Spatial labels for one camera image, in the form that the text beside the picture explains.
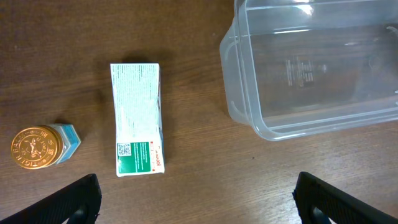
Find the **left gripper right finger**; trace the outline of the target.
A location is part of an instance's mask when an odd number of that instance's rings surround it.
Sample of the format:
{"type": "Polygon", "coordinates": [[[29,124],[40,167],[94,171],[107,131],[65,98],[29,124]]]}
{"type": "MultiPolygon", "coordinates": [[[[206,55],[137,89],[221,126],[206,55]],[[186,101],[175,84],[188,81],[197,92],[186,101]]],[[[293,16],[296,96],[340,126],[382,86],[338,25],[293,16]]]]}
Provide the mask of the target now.
{"type": "Polygon", "coordinates": [[[308,172],[299,173],[292,195],[302,223],[397,224],[397,218],[352,197],[308,172]]]}

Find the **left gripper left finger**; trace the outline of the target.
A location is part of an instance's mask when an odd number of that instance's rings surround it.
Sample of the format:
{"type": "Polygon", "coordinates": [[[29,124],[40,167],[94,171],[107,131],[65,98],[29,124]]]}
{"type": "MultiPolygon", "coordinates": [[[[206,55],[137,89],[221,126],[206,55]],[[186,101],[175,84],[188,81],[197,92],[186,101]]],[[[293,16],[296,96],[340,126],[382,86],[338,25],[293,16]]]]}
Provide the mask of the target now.
{"type": "Polygon", "coordinates": [[[1,220],[1,223],[95,223],[99,216],[101,199],[102,194],[96,174],[88,174],[1,220]]]}

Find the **clear plastic container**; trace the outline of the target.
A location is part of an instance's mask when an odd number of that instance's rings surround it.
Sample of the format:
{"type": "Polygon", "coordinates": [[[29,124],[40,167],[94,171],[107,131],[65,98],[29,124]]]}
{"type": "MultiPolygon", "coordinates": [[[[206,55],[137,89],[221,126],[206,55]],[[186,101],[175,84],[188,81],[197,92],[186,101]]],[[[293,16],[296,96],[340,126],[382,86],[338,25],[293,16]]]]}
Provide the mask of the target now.
{"type": "Polygon", "coordinates": [[[280,141],[397,119],[397,1],[235,1],[230,117],[280,141]]]}

